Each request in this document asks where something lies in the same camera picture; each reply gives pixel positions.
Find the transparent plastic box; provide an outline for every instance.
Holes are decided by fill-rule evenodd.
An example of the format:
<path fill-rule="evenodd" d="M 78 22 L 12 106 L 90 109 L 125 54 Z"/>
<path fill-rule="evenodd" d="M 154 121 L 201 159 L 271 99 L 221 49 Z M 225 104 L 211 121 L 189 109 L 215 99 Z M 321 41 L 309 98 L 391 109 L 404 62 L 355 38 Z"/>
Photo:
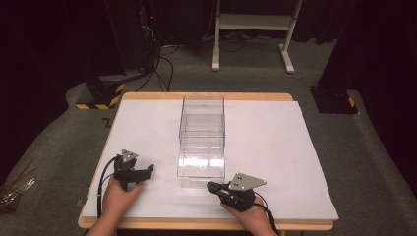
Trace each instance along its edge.
<path fill-rule="evenodd" d="M 186 96 L 179 131 L 177 176 L 183 188 L 224 181 L 224 98 Z"/>

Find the table edge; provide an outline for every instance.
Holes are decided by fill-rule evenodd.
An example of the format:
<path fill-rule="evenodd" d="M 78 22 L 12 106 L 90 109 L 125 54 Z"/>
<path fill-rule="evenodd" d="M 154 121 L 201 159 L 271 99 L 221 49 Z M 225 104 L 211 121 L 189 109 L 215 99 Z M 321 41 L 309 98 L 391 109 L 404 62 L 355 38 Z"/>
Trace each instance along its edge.
<path fill-rule="evenodd" d="M 79 217 L 82 228 L 92 228 L 96 217 Z M 325 231 L 333 228 L 329 219 L 276 220 L 279 230 Z M 190 218 L 122 218 L 118 229 L 161 229 L 161 230 L 245 230 L 237 219 L 190 219 Z"/>
<path fill-rule="evenodd" d="M 274 92 L 126 92 L 122 100 L 132 99 L 183 99 L 184 96 L 223 96 L 225 100 L 293 101 L 289 93 Z"/>

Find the hand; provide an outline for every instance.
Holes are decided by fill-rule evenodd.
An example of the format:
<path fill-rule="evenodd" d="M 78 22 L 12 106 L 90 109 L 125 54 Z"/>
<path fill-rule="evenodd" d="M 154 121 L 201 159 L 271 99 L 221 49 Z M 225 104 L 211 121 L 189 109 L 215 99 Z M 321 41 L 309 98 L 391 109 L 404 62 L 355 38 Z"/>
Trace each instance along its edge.
<path fill-rule="evenodd" d="M 112 215 L 112 217 L 122 217 L 125 211 L 135 200 L 136 196 L 141 191 L 145 182 L 139 182 L 131 191 L 123 190 L 120 182 L 110 177 L 108 186 L 104 194 L 103 200 L 103 215 Z"/>
<path fill-rule="evenodd" d="M 264 202 L 261 198 L 255 197 L 255 203 L 264 205 Z M 239 212 L 233 207 L 221 204 L 222 207 L 227 209 L 231 214 L 233 214 L 242 224 L 242 226 L 251 232 L 254 236 L 275 236 L 276 233 L 272 230 L 269 220 L 267 218 L 267 213 L 260 206 L 252 206 L 250 209 Z"/>
<path fill-rule="evenodd" d="M 131 191 L 123 190 L 122 185 L 113 176 L 108 181 L 104 194 L 103 213 L 87 233 L 88 236 L 111 236 L 125 211 L 135 200 L 145 182 L 139 182 Z"/>

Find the white paper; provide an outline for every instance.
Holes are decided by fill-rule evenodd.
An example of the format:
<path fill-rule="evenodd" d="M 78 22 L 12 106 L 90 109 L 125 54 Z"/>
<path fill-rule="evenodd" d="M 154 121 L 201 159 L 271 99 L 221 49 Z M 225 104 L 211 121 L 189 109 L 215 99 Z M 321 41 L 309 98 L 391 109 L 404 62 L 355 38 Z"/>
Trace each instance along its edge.
<path fill-rule="evenodd" d="M 101 172 L 127 149 L 139 155 L 136 169 L 154 164 L 154 171 L 125 217 L 233 217 L 207 189 L 181 188 L 176 177 L 181 108 L 182 100 L 122 100 L 82 216 L 96 216 Z M 224 109 L 226 181 L 237 172 L 267 180 L 254 190 L 275 219 L 338 219 L 298 102 L 225 100 Z M 106 175 L 113 171 L 111 164 Z"/>

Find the white stand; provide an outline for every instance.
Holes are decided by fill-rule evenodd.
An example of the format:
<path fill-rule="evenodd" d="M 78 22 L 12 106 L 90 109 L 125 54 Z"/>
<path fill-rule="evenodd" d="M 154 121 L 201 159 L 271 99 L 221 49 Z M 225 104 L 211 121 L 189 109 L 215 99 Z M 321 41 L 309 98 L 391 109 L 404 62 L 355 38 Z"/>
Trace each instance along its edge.
<path fill-rule="evenodd" d="M 220 0 L 217 0 L 214 49 L 212 54 L 212 69 L 220 69 L 219 34 L 220 29 L 235 30 L 282 30 L 287 31 L 284 44 L 279 44 L 279 51 L 282 55 L 285 68 L 288 74 L 294 73 L 294 67 L 288 55 L 288 45 L 297 23 L 303 0 L 297 0 L 294 13 L 291 16 L 271 15 L 244 15 L 244 14 L 220 14 Z"/>

